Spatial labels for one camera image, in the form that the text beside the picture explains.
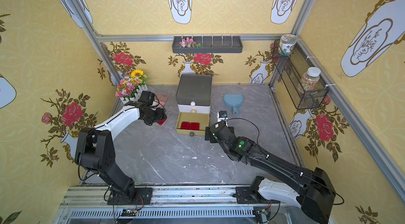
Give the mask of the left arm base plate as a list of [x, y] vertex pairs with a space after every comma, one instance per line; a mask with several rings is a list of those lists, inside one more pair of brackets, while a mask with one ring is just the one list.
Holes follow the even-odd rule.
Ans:
[[113, 190], [110, 194], [108, 205], [149, 205], [153, 195], [152, 188], [130, 188], [126, 192]]

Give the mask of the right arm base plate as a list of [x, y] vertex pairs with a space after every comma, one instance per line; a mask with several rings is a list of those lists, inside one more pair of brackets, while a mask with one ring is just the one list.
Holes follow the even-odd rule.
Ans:
[[232, 195], [236, 198], [238, 204], [278, 204], [278, 200], [267, 200], [263, 198], [257, 191], [250, 187], [236, 187], [235, 193]]

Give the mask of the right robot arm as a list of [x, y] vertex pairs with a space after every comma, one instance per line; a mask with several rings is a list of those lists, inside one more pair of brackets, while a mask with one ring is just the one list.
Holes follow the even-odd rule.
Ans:
[[211, 143], [218, 143], [232, 161], [261, 169], [293, 191], [277, 190], [269, 180], [259, 178], [251, 185], [252, 198], [290, 203], [301, 208], [304, 214], [319, 224], [329, 222], [336, 192], [324, 170], [310, 170], [287, 162], [264, 150], [253, 140], [235, 136], [225, 121], [207, 127], [205, 138]]

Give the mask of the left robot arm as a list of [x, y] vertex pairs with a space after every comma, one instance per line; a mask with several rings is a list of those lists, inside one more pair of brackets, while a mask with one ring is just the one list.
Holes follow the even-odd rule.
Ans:
[[116, 163], [114, 139], [131, 123], [141, 120], [146, 125], [166, 120], [166, 111], [159, 104], [127, 102], [105, 122], [79, 132], [75, 163], [91, 171], [106, 182], [114, 196], [126, 201], [137, 197], [135, 183]]

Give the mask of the grey top drawer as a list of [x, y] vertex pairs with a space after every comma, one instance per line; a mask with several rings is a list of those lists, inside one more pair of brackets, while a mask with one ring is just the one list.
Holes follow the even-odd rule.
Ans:
[[195, 106], [209, 107], [211, 106], [210, 98], [199, 98], [199, 97], [176, 97], [178, 105], [191, 106], [192, 102], [195, 103]]

